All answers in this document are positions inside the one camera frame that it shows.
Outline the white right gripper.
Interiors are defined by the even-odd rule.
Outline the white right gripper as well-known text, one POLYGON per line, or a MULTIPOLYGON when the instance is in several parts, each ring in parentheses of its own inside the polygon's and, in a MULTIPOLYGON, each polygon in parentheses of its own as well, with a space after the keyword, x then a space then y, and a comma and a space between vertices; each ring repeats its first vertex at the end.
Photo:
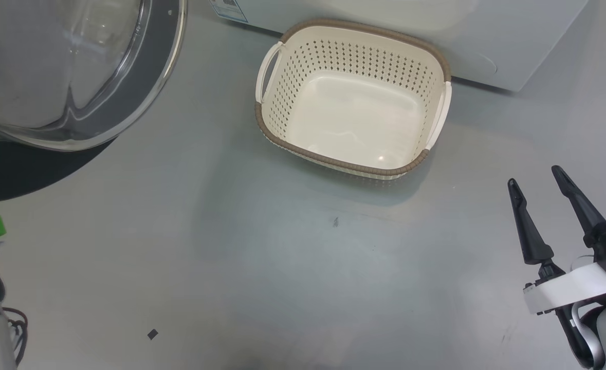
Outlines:
MULTIPOLYGON (((561 166, 552 166, 552 174, 575 211, 585 246, 594 247, 606 233, 606 219, 561 166)), ((553 262, 554 251, 543 241, 514 178, 507 189, 524 263, 539 266, 539 280, 523 290, 530 313, 556 314, 576 361, 583 368, 606 368, 606 272, 591 263, 565 273, 553 262)))

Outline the round glass washing machine door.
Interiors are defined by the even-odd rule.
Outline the round glass washing machine door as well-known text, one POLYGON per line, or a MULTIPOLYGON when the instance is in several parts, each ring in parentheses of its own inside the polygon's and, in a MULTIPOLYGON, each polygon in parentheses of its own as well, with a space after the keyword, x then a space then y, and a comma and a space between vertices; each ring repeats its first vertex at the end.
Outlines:
POLYGON ((0 0, 0 201, 85 166, 148 111, 187 0, 0 0))

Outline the cream perforated laundry basket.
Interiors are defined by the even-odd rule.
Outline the cream perforated laundry basket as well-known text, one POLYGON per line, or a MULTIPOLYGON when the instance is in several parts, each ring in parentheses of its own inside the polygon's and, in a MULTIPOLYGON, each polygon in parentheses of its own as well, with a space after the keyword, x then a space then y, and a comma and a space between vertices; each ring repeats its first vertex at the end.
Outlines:
POLYGON ((397 31, 318 18, 267 52, 255 117, 272 144, 329 169, 393 180, 436 145, 451 70, 432 44, 397 31))

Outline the blue energy label sticker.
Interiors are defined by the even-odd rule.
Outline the blue energy label sticker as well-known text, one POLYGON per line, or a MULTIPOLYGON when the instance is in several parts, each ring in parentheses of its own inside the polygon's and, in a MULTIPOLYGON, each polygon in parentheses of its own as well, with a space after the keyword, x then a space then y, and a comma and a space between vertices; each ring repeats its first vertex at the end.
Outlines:
POLYGON ((209 2, 219 17, 247 24, 246 16, 236 0, 209 0, 209 2))

